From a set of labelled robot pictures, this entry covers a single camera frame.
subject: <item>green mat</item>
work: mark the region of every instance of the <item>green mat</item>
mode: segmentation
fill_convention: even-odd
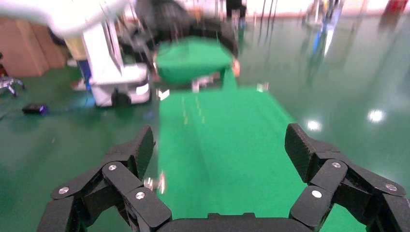
[[[232,65],[233,56],[217,40],[188,37],[161,44],[156,58],[162,80],[181,84],[192,79],[221,72]]]
[[[292,118],[269,93],[173,93],[160,104],[161,199],[177,218],[285,217],[305,188],[284,150]],[[364,231],[335,206],[322,231]]]

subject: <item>metal pole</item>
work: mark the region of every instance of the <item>metal pole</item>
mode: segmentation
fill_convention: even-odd
[[[269,11],[269,19],[268,19],[268,21],[270,21],[270,16],[272,15],[272,7],[273,7],[273,0],[270,2],[270,11]]]
[[[273,21],[275,20],[275,18],[276,18],[276,7],[278,6],[278,0],[276,0],[276,2],[275,2],[275,12],[273,13],[273,18],[272,18],[272,28],[273,28]]]
[[[223,0],[220,0],[220,16],[222,20],[223,19]]]
[[[218,5],[219,5],[219,0],[215,0],[215,18],[217,18],[219,15]]]
[[[262,22],[262,19],[264,18],[264,14],[265,14],[265,4],[266,4],[266,0],[264,0],[264,8],[262,9],[261,22]]]

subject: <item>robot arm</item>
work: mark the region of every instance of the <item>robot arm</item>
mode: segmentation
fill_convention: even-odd
[[[59,37],[80,35],[113,19],[130,0],[0,0],[0,15],[48,25]]]

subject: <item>glossy floor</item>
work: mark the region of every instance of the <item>glossy floor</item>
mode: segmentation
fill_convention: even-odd
[[[239,32],[242,86],[269,90],[309,135],[410,191],[410,18],[343,18],[334,33],[298,19],[257,22]],[[76,69],[27,78],[28,90],[0,96],[0,231],[33,231],[55,186],[94,167],[142,124],[158,136],[158,102],[96,109],[70,91]],[[23,116],[46,102],[47,117]],[[155,162],[148,175],[155,175]],[[113,209],[90,231],[129,231]]]

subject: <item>blue object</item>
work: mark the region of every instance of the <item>blue object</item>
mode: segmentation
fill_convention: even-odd
[[[245,19],[244,18],[239,19],[239,27],[243,28],[243,27],[245,27],[245,25],[246,25]]]
[[[81,74],[83,75],[83,78],[85,80],[86,88],[87,90],[90,90],[91,86],[89,84],[89,79],[91,78],[91,68],[89,66],[88,60],[79,60],[78,66],[80,67]]]

